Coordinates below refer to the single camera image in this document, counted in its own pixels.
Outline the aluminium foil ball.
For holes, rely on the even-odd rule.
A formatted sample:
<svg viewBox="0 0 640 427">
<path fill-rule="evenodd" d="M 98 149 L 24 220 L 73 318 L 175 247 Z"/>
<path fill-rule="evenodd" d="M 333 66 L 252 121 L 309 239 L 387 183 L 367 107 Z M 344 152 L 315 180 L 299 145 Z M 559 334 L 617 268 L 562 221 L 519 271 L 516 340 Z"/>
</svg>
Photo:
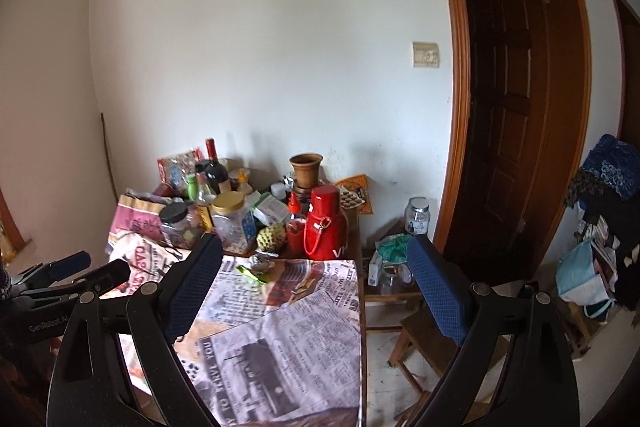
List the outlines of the aluminium foil ball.
<svg viewBox="0 0 640 427">
<path fill-rule="evenodd" d="M 274 260 L 265 254 L 255 253 L 248 258 L 248 267 L 256 274 L 264 274 L 274 268 Z"/>
</svg>

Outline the green yellow snack wrapper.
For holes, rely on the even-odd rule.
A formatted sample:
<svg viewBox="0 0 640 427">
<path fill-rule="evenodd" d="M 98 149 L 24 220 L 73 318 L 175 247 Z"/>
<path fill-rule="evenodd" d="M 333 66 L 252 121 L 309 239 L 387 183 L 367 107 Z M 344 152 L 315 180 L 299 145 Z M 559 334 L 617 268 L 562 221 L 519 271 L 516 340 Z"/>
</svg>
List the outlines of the green yellow snack wrapper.
<svg viewBox="0 0 640 427">
<path fill-rule="evenodd" d="M 269 283 L 269 281 L 264 279 L 260 274 L 254 273 L 251 269 L 244 267 L 244 265 L 237 265 L 235 269 L 243 275 L 243 277 L 247 277 L 259 285 L 267 285 Z"/>
</svg>

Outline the small wooden stool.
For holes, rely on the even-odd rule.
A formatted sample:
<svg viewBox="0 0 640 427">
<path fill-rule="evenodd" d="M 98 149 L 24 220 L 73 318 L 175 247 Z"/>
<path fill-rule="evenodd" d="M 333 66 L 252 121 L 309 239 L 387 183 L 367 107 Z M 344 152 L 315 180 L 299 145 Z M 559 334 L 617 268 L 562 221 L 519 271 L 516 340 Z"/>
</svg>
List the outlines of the small wooden stool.
<svg viewBox="0 0 640 427">
<path fill-rule="evenodd" d="M 400 321 L 400 334 L 390 354 L 388 364 L 395 369 L 400 369 L 401 374 L 418 393 L 419 400 L 394 417 L 396 426 L 407 426 L 410 419 L 416 416 L 420 407 L 427 403 L 432 394 L 422 387 L 405 365 L 405 358 L 411 348 L 422 355 L 422 358 L 438 377 L 442 377 L 457 352 L 454 340 L 439 332 L 439 328 L 427 307 L 420 308 Z"/>
</svg>

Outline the black lid plastic jar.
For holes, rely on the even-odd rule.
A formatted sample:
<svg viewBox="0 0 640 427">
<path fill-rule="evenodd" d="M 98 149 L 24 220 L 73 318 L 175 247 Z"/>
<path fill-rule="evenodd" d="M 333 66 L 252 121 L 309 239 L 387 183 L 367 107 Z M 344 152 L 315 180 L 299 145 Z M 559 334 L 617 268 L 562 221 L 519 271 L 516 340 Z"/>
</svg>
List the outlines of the black lid plastic jar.
<svg viewBox="0 0 640 427">
<path fill-rule="evenodd" d="M 192 249 L 204 234 L 200 218 L 185 202 L 171 202 L 160 213 L 165 243 L 181 249 Z"/>
</svg>

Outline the teal plastic bag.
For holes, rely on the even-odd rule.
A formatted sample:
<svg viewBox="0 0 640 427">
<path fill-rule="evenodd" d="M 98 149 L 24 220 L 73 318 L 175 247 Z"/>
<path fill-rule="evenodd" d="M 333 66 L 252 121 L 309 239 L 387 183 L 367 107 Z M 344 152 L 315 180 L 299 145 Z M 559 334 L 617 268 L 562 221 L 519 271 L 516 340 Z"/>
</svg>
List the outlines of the teal plastic bag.
<svg viewBox="0 0 640 427">
<path fill-rule="evenodd" d="M 407 262 L 406 251 L 410 239 L 411 235 L 406 233 L 384 237 L 375 244 L 375 251 L 386 265 L 402 265 Z"/>
</svg>

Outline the yellow lid plastic jar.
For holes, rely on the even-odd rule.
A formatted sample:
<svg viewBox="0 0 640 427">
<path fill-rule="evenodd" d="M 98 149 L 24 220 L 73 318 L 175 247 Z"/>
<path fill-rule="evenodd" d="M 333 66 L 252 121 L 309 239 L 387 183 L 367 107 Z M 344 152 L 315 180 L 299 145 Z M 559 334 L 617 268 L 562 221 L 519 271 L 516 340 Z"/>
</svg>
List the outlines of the yellow lid plastic jar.
<svg viewBox="0 0 640 427">
<path fill-rule="evenodd" d="M 257 229 L 254 217 L 240 192 L 217 195 L 210 204 L 215 231 L 227 253 L 246 255 L 254 246 Z"/>
</svg>

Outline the pink paper bag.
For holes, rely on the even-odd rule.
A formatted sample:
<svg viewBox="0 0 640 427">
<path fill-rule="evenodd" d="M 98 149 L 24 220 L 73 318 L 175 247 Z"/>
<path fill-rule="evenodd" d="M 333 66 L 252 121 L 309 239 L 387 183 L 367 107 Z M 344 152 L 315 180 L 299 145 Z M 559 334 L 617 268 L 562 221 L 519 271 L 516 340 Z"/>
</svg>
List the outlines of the pink paper bag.
<svg viewBox="0 0 640 427">
<path fill-rule="evenodd" d="M 164 240 L 160 212 L 165 208 L 157 202 L 120 195 L 107 242 L 113 244 L 125 233 L 136 233 L 156 243 Z"/>
</svg>

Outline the green custard apple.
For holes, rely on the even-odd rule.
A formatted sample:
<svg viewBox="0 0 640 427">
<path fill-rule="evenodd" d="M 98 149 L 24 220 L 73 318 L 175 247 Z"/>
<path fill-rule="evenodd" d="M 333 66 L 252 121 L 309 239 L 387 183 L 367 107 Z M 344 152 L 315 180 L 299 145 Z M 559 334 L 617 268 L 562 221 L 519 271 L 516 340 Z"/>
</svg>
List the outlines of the green custard apple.
<svg viewBox="0 0 640 427">
<path fill-rule="evenodd" d="M 258 251 L 277 254 L 286 242 L 286 231 L 282 223 L 269 225 L 260 230 L 256 237 Z"/>
</svg>

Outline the newspaper print tablecloth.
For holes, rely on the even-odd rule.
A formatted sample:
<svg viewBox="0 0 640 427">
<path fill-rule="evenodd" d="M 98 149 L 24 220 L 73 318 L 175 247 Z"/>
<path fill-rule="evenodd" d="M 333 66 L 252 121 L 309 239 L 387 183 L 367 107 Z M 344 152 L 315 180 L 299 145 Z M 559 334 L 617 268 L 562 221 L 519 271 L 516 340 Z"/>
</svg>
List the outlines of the newspaper print tablecloth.
<svg viewBox="0 0 640 427">
<path fill-rule="evenodd" d="M 356 262 L 273 260 L 259 285 L 222 259 L 174 344 L 186 375 L 223 426 L 363 425 Z"/>
</svg>

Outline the green plastic bottle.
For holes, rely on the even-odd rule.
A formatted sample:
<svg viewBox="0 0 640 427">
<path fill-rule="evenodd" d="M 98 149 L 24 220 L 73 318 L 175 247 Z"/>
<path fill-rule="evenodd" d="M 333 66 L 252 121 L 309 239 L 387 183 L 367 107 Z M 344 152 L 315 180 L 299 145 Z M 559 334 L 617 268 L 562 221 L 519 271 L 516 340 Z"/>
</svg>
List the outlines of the green plastic bottle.
<svg viewBox="0 0 640 427">
<path fill-rule="evenodd" d="M 186 175 L 186 193 L 193 202 L 198 199 L 198 177 L 195 173 Z"/>
</svg>

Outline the red snack bag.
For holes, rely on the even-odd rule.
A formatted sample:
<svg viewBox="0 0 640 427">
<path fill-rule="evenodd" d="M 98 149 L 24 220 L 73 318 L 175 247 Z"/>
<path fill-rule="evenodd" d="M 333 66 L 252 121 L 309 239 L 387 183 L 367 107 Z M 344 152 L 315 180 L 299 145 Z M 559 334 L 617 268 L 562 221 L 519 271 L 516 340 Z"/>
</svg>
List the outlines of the red snack bag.
<svg viewBox="0 0 640 427">
<path fill-rule="evenodd" d="M 176 194 L 188 194 L 188 176 L 195 173 L 195 164 L 204 155 L 199 147 L 183 153 L 157 158 L 156 165 L 160 182 L 169 185 Z"/>
</svg>

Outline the light blue plastic bag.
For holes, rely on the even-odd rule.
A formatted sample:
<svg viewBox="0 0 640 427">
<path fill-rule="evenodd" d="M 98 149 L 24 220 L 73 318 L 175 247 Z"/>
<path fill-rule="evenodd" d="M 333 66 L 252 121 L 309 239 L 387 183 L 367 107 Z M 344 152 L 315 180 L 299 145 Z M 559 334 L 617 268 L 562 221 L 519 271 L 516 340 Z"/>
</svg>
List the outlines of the light blue plastic bag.
<svg viewBox="0 0 640 427">
<path fill-rule="evenodd" d="M 555 286 L 566 303 L 582 307 L 588 319 L 604 317 L 615 303 L 615 253 L 599 239 L 586 239 L 558 262 Z"/>
</svg>

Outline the red spray bottle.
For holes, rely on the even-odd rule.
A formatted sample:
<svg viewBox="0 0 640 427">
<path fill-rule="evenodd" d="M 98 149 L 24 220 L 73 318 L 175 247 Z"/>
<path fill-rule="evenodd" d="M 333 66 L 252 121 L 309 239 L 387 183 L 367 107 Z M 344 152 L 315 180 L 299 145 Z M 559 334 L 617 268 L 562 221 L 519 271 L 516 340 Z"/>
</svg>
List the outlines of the red spray bottle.
<svg viewBox="0 0 640 427">
<path fill-rule="evenodd" d="M 293 258 L 305 258 L 304 231 L 306 217 L 303 206 L 295 193 L 291 193 L 288 199 L 288 219 L 285 221 L 286 238 L 288 239 L 288 252 Z"/>
</svg>

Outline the red thermos jug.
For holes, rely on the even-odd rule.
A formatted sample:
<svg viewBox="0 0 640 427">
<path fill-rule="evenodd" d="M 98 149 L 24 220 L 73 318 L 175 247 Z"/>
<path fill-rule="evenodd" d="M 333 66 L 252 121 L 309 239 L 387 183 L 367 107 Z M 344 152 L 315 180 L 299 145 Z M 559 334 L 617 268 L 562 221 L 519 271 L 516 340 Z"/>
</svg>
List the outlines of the red thermos jug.
<svg viewBox="0 0 640 427">
<path fill-rule="evenodd" d="M 314 261 L 337 260 L 347 248 L 348 222 L 340 190 L 332 184 L 314 187 L 304 230 L 305 254 Z"/>
</svg>

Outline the dark blue patterned cloth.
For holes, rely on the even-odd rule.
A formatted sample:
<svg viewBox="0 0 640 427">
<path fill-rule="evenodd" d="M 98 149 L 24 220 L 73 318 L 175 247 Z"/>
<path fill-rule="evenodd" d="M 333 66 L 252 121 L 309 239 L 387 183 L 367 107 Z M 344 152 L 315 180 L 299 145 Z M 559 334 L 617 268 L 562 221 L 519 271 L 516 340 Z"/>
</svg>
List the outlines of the dark blue patterned cloth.
<svg viewBox="0 0 640 427">
<path fill-rule="evenodd" d="M 639 151 L 631 144 L 604 134 L 570 179 L 565 207 L 574 207 L 584 196 L 602 196 L 613 191 L 630 199 L 639 191 Z"/>
</svg>

